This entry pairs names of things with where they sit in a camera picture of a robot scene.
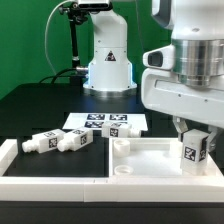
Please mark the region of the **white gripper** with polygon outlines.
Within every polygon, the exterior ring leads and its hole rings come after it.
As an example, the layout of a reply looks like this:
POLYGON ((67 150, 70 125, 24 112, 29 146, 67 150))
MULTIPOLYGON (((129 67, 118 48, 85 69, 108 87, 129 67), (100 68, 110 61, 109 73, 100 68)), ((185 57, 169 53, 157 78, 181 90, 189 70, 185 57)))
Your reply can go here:
POLYGON ((224 129, 224 76, 212 77, 206 88, 189 87, 179 83, 175 73, 147 68, 142 75, 141 100, 147 109, 176 116, 173 124, 179 141, 188 131, 184 119, 211 125, 207 151, 215 150, 224 129))

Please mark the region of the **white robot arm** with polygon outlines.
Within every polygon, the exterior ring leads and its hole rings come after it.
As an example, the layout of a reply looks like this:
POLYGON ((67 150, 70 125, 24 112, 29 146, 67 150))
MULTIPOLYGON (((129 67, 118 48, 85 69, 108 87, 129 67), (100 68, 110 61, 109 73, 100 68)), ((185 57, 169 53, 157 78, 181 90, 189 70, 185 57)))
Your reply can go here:
MULTIPOLYGON (((94 57, 88 65, 89 94, 108 96, 136 85, 127 65, 127 30, 112 11, 113 0, 78 0, 94 24, 94 57)), ((145 51, 141 100, 169 114, 185 141, 188 120, 209 127, 207 150, 224 132, 224 0, 151 0, 151 15, 171 31, 171 43, 145 51)))

